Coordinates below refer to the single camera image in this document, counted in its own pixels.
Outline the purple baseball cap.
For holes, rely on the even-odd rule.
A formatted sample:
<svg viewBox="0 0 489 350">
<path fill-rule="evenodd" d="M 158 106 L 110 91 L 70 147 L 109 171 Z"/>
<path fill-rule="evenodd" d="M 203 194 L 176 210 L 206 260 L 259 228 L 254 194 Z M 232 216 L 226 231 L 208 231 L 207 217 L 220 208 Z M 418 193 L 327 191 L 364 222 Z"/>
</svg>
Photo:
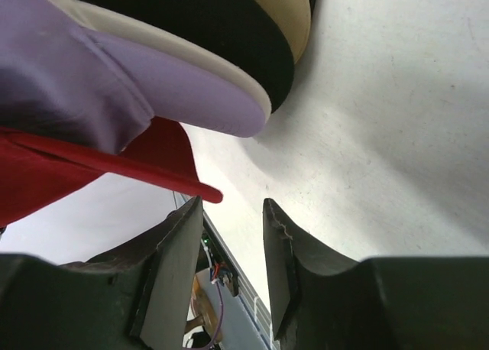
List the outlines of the purple baseball cap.
<svg viewBox="0 0 489 350">
<path fill-rule="evenodd" d="M 238 137 L 268 118 L 209 71 L 83 27 L 48 0 L 1 0 L 1 124 L 116 154 L 156 117 Z"/>
</svg>

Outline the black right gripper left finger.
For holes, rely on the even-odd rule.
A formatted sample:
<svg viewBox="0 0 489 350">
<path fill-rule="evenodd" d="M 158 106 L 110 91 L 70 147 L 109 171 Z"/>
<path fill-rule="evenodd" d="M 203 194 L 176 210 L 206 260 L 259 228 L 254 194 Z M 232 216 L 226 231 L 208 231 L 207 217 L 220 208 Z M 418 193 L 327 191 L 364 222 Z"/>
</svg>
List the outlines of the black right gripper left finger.
<svg viewBox="0 0 489 350">
<path fill-rule="evenodd" d="M 3 349 L 180 349 L 203 228 L 194 197 L 86 262 L 1 257 Z"/>
</svg>

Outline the black baseball cap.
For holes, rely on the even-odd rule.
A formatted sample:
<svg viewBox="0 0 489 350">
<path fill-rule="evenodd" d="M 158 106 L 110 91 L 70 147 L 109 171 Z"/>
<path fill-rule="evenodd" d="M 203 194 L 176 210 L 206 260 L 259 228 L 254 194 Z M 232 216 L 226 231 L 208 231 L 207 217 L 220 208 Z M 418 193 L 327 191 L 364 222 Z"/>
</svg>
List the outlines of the black baseball cap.
<svg viewBox="0 0 489 350">
<path fill-rule="evenodd" d="M 255 0 L 80 0 L 138 19 L 240 67 L 264 88 L 274 111 L 290 93 L 293 55 Z"/>
</svg>

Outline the dark red baseball cap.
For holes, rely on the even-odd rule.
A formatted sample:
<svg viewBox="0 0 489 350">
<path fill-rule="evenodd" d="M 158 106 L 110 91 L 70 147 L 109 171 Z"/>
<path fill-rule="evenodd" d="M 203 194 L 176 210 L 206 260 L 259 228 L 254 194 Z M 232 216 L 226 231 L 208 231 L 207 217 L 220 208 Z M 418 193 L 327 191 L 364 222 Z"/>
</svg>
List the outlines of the dark red baseball cap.
<svg viewBox="0 0 489 350">
<path fill-rule="evenodd" d="M 83 188 L 105 173 L 130 177 L 220 203 L 222 193 L 197 175 L 180 123 L 154 118 L 113 155 L 53 138 L 1 129 L 1 226 L 6 227 Z"/>
</svg>

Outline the beige baseball cap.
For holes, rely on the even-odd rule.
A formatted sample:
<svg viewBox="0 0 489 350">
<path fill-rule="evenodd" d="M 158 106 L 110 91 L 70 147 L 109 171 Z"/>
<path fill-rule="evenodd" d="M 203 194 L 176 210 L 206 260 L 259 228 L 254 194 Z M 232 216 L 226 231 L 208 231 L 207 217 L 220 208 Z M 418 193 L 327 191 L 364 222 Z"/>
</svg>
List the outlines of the beige baseball cap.
<svg viewBox="0 0 489 350">
<path fill-rule="evenodd" d="M 311 4 L 309 0 L 255 0 L 283 33 L 297 64 L 309 41 Z"/>
</svg>

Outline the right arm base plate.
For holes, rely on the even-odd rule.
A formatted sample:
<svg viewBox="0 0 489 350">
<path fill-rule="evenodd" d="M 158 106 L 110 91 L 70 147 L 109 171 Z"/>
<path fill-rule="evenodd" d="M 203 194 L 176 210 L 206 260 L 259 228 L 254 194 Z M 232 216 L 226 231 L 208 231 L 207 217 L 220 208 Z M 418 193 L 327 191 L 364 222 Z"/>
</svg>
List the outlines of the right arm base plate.
<svg viewBox="0 0 489 350">
<path fill-rule="evenodd" d="M 233 297 L 239 295 L 239 273 L 231 255 L 206 212 L 196 264 L 196 273 L 209 271 L 211 280 L 219 279 Z"/>
</svg>

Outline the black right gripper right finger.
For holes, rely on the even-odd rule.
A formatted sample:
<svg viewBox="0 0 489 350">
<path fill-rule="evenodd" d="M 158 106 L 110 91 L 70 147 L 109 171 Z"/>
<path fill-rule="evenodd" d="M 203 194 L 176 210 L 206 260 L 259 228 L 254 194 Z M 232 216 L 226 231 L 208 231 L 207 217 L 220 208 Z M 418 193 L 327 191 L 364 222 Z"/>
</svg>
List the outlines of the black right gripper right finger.
<svg viewBox="0 0 489 350">
<path fill-rule="evenodd" d="M 282 349 L 486 349 L 486 257 L 355 261 L 263 203 L 273 337 Z"/>
</svg>

